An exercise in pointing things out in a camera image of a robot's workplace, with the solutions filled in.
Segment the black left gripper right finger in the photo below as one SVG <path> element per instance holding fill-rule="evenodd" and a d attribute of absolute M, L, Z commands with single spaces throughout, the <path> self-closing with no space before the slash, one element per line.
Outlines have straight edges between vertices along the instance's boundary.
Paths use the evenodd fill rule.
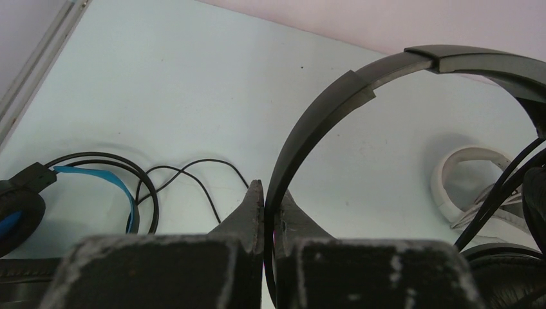
<path fill-rule="evenodd" d="M 449 244 L 336 239 L 286 193 L 275 215 L 278 308 L 483 308 Z"/>

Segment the white headphones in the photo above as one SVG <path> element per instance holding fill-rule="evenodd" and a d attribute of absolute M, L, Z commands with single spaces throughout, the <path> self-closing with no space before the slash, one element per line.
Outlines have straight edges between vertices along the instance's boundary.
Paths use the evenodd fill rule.
<path fill-rule="evenodd" d="M 459 147 L 439 161 L 430 177 L 430 189 L 450 229 L 462 232 L 469 226 L 493 188 L 493 176 L 500 175 L 512 161 L 501 151 L 478 145 Z M 531 243 L 531 233 L 523 218 L 520 188 L 471 240 L 472 245 L 497 242 Z"/>

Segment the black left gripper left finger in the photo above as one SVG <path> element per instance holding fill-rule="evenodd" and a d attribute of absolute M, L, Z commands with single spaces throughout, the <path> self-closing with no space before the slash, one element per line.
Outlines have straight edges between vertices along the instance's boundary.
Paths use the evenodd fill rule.
<path fill-rule="evenodd" d="M 60 263 L 41 308 L 259 308 L 263 186 L 207 234 L 96 236 Z"/>

